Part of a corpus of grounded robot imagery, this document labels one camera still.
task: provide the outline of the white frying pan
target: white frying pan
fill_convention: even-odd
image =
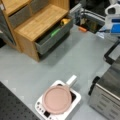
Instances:
[[[70,87],[76,82],[73,75],[64,86],[50,87],[43,95],[42,104],[51,114],[63,114],[67,111],[72,102]]]

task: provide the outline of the wooden shelf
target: wooden shelf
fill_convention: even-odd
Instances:
[[[5,13],[9,16],[28,4],[29,0],[2,0],[5,5]]]
[[[67,13],[67,10],[49,4],[29,20],[17,27],[15,32],[30,41],[35,41],[39,36],[43,35],[61,20]]]

